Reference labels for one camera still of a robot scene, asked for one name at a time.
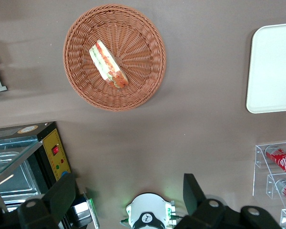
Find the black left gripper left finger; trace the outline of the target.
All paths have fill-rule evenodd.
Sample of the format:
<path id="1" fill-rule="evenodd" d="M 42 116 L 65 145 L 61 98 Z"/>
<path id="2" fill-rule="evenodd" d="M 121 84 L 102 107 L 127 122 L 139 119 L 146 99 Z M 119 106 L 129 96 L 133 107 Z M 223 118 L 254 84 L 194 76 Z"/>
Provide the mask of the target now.
<path id="1" fill-rule="evenodd" d="M 75 176 L 62 176 L 42 198 L 31 198 L 12 212 L 0 208 L 0 229 L 57 229 L 76 197 Z"/>

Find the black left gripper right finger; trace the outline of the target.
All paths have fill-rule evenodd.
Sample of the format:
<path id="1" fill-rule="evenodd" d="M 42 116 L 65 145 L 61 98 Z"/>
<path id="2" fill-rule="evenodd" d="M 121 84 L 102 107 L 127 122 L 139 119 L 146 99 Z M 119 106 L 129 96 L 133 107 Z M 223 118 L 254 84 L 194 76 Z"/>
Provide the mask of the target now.
<path id="1" fill-rule="evenodd" d="M 263 208 L 244 206 L 236 212 L 217 199 L 207 198 L 193 174 L 184 174 L 183 199 L 188 215 L 177 223 L 177 229 L 281 228 Z"/>

